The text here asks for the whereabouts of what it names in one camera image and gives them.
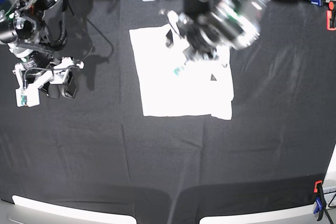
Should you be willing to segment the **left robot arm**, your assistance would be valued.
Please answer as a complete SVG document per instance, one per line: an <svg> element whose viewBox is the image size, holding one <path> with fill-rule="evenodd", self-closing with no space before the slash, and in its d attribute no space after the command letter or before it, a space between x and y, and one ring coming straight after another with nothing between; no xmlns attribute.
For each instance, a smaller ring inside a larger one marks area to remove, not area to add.
<svg viewBox="0 0 336 224"><path fill-rule="evenodd" d="M187 61L218 60L220 49L241 50L260 36L260 22L271 0L198 0L205 12L190 16L162 10L170 29L165 46L181 51Z"/></svg>

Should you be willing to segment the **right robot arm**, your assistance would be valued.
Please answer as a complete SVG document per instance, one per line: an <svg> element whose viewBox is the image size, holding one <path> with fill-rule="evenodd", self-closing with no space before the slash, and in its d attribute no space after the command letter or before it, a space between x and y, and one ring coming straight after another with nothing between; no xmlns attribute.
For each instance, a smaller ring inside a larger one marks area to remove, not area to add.
<svg viewBox="0 0 336 224"><path fill-rule="evenodd" d="M1 4L1 44L18 59L13 69L17 106L33 107L39 94L73 99L77 92L73 69L81 60L58 59L55 52L67 43L68 0L4 0Z"/></svg>

